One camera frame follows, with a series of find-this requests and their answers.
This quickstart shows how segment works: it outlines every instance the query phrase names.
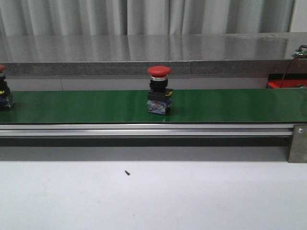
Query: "wire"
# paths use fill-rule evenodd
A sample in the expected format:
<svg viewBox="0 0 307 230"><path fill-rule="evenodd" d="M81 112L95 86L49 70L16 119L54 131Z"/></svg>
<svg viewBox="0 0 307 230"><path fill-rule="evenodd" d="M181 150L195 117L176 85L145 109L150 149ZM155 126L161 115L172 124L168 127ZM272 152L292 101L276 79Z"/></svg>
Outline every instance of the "wire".
<svg viewBox="0 0 307 230"><path fill-rule="evenodd" d="M294 58L287 66L286 70L283 73L283 78L282 78L282 83L280 84L280 88L283 86L283 81L284 81L284 77L288 71L288 69L290 68L290 66L295 63L297 60L299 60L301 58L301 56L297 56L296 58Z"/></svg>

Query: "metal bracket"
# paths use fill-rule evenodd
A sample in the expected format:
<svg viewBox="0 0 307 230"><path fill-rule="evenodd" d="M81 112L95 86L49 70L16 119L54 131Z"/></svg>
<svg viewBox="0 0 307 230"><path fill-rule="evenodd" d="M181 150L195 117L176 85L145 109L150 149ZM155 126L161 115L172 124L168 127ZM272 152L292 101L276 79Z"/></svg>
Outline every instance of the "metal bracket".
<svg viewBox="0 0 307 230"><path fill-rule="evenodd" d="M289 162L307 163L307 125L294 126Z"/></svg>

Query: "red component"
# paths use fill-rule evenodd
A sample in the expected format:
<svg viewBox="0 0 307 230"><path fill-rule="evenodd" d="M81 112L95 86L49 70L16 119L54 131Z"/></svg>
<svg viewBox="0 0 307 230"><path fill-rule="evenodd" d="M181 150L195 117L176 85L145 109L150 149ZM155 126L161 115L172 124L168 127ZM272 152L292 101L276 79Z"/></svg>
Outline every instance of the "red component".
<svg viewBox="0 0 307 230"><path fill-rule="evenodd" d="M0 65L0 73L2 73L6 69L5 65Z"/></svg>
<svg viewBox="0 0 307 230"><path fill-rule="evenodd" d="M268 85L270 88L280 88L280 85L282 84L281 80L269 80ZM304 84L307 85L307 80L306 79L285 79L283 81L283 88L286 87L294 87L299 84Z"/></svg>
<svg viewBox="0 0 307 230"><path fill-rule="evenodd" d="M164 78L171 71L171 68L167 66L152 66L147 70L154 78Z"/></svg>

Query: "metal frame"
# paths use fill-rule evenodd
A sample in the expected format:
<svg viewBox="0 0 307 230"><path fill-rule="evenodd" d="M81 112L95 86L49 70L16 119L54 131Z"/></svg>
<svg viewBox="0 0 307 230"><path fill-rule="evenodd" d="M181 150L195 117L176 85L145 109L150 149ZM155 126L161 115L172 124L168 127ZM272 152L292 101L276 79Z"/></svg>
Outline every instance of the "metal frame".
<svg viewBox="0 0 307 230"><path fill-rule="evenodd" d="M164 124L18 124L0 125L7 137L293 137L289 162L307 163L306 124L268 123L164 123Z"/></svg>

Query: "gray countertop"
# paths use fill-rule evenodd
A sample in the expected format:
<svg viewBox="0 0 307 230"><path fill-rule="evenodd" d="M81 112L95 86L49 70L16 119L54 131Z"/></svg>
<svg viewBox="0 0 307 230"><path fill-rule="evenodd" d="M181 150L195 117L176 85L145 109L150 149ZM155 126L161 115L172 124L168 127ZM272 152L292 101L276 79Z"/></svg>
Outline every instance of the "gray countertop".
<svg viewBox="0 0 307 230"><path fill-rule="evenodd" d="M282 73L307 33L0 36L11 75L137 75L168 65L174 74ZM297 61L289 72L307 72Z"/></svg>

